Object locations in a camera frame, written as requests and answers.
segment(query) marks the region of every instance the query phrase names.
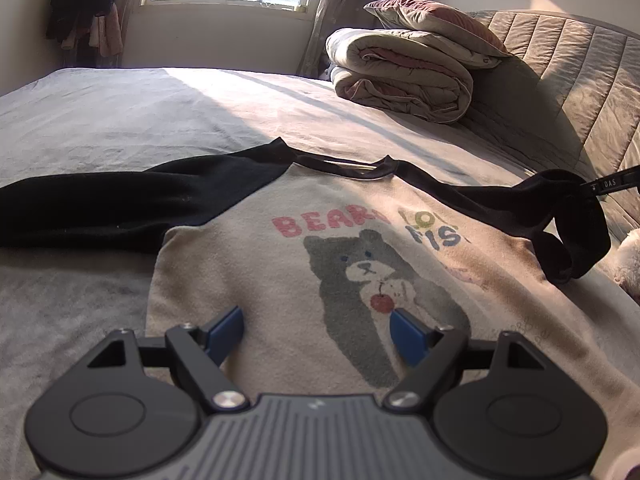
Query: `white plush toy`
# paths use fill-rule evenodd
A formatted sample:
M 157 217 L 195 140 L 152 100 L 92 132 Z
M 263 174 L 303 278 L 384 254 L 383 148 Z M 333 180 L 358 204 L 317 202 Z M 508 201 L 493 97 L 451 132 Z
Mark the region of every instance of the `white plush toy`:
M 622 241 L 609 269 L 613 280 L 640 304 L 640 229 L 634 229 Z

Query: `cartoon bear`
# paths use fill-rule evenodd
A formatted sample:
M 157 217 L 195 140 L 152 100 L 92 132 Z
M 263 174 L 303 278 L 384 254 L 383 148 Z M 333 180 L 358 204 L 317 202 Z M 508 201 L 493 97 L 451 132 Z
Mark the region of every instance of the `cartoon bear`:
M 327 333 L 370 386 L 398 382 L 381 341 L 393 309 L 470 333 L 468 317 L 449 293 L 419 276 L 379 232 L 364 229 L 357 238 L 307 236 L 304 245 L 321 281 Z

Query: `folded comforter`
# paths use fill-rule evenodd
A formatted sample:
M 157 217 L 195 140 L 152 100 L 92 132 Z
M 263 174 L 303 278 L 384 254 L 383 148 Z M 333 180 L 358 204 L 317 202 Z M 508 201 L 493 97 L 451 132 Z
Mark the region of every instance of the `folded comforter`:
M 435 123 L 458 120 L 469 106 L 473 79 L 461 61 L 474 68 L 498 63 L 428 32 L 343 28 L 326 50 L 340 97 Z

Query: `pink pillow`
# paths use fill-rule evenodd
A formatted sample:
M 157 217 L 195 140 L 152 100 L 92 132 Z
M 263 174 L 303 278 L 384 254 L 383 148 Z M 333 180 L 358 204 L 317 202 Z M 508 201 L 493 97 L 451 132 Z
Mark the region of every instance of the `pink pillow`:
M 435 32 L 480 54 L 510 56 L 504 43 L 478 20 L 431 0 L 378 0 L 364 6 L 385 28 Z

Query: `gray bedsheet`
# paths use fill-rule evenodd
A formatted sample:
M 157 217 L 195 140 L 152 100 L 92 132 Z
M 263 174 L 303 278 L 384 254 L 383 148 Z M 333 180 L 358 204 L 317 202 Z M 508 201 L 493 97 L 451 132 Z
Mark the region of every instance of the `gray bedsheet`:
M 529 174 L 462 126 L 355 105 L 325 82 L 72 69 L 0 98 L 0 186 L 43 174 L 142 170 L 278 136 L 342 158 L 388 153 L 455 184 L 510 186 Z M 36 474 L 22 420 L 43 388 L 109 330 L 143 332 L 153 264 L 137 254 L 0 250 L 0 478 Z M 611 365 L 640 384 L 637 305 L 597 269 L 563 291 L 582 308 Z

